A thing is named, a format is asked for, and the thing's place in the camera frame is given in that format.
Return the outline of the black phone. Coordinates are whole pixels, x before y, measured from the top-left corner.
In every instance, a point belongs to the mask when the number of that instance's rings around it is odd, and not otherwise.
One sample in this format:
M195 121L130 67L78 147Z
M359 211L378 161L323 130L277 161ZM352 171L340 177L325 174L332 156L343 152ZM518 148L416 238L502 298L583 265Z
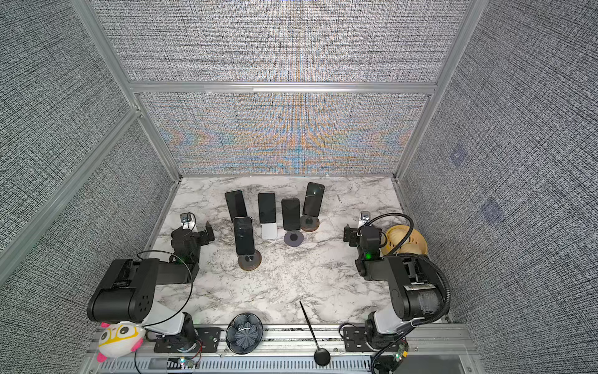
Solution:
M305 193L303 215L311 217L319 216L324 193L324 185L315 182L308 183Z

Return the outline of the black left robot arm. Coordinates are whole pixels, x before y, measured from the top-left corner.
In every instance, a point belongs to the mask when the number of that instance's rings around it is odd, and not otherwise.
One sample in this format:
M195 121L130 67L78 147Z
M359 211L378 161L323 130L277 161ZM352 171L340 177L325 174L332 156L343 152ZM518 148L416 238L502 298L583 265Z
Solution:
M202 231L193 220L171 233L173 253L168 261L157 258L114 260L101 279L87 306L89 320L109 328L102 340L132 338L150 333L156 338L157 353L213 352L217 337L212 330L199 330L182 305L168 307L155 299L156 287L188 285L188 304L199 273L201 248L213 242L212 225Z

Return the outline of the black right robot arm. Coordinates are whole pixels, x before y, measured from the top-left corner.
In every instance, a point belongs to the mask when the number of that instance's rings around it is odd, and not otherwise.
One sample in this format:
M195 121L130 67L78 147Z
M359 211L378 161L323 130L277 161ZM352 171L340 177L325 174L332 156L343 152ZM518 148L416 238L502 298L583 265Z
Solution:
M372 226L344 228L344 241L358 250L355 265L368 281L389 286L389 305L371 312L363 331L354 328L342 333L349 352L364 351L366 345L380 350L402 332L410 332L413 322L428 321L444 307L448 286L439 267L428 258L423 235L405 224L384 231Z

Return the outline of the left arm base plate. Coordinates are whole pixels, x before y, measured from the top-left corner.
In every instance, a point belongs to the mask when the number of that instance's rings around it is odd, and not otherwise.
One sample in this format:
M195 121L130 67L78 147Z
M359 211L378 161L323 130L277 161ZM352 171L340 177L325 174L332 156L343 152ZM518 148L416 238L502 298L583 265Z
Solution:
M216 353L221 338L221 328L200 327L190 337L182 331L177 335L165 335L157 338L154 353L159 354L195 354Z

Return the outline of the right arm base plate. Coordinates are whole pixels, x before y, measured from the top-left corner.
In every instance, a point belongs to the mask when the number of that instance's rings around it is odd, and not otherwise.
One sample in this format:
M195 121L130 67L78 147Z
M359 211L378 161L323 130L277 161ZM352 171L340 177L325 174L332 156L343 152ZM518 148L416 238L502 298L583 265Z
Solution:
M376 352L382 350L387 344L394 342L397 335L369 335L365 326L345 324L339 328L346 352Z

